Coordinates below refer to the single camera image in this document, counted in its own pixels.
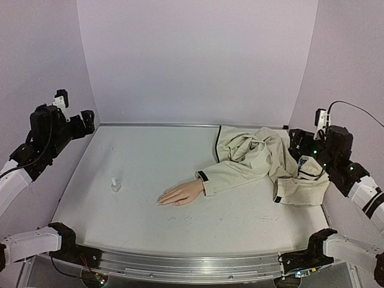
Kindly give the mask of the clear nail polish bottle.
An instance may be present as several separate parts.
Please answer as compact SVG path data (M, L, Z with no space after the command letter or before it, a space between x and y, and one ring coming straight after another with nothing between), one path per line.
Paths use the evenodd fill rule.
M121 184L117 183L116 185L111 185L111 189L113 192L117 193L121 189Z

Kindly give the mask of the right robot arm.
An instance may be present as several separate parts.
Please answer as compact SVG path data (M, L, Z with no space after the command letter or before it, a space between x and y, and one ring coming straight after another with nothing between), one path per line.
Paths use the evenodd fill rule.
M383 190L359 163L352 162L353 135L331 125L324 132L289 130L290 153L313 157L343 196L351 200L383 232ZM281 255L284 272L302 272L343 260L371 272L383 272L383 247L343 237L334 229L312 234L301 251Z

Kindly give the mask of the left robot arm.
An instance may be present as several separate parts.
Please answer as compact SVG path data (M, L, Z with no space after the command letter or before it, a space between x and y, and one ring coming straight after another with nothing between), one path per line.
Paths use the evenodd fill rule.
M53 164L72 140L94 133L93 111L67 116L66 109L65 104L43 104L30 115L31 129L26 141L10 155L1 170L1 212ZM93 268L101 256L98 249L78 245L73 229L55 222L1 241L1 269L42 253L78 265L87 263Z

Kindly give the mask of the beige jacket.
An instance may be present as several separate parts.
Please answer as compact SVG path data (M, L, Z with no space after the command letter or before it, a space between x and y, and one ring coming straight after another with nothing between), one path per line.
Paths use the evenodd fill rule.
M289 147L289 140L270 128L251 132L221 126L215 144L218 162L196 176L202 180L206 196L267 177L274 186L274 202L321 205L329 186L328 174L312 156L294 159Z

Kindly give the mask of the mannequin hand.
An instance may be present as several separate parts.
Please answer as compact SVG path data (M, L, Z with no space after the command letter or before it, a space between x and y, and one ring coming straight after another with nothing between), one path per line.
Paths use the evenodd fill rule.
M201 179L196 179L166 191L159 197L157 203L182 206L195 201L202 192L204 192L203 182Z

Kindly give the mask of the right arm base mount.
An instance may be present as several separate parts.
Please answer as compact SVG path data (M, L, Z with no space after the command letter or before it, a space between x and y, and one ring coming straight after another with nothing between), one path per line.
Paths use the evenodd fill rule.
M282 254L279 262L283 267L283 275L333 264L334 258L325 255L323 245L336 233L334 229L322 229L309 237L306 249Z

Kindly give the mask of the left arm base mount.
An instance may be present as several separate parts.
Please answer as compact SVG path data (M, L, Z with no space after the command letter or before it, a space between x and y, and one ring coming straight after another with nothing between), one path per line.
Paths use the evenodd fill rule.
M99 267L102 257L102 251L100 249L78 244L76 242L75 231L63 223L49 223L48 227L53 228L61 237L59 250L49 252L51 263L55 268L54 260L82 265L89 272Z

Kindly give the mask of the aluminium front rail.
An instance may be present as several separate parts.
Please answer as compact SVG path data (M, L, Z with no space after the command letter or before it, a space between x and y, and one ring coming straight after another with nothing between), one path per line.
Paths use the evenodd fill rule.
M59 259L45 253L25 265L29 275L38 260L45 259L57 273L72 277L74 269L105 278L170 284L254 283L295 276L299 271L286 272L278 254L242 256L161 256L117 251L99 251L76 260Z

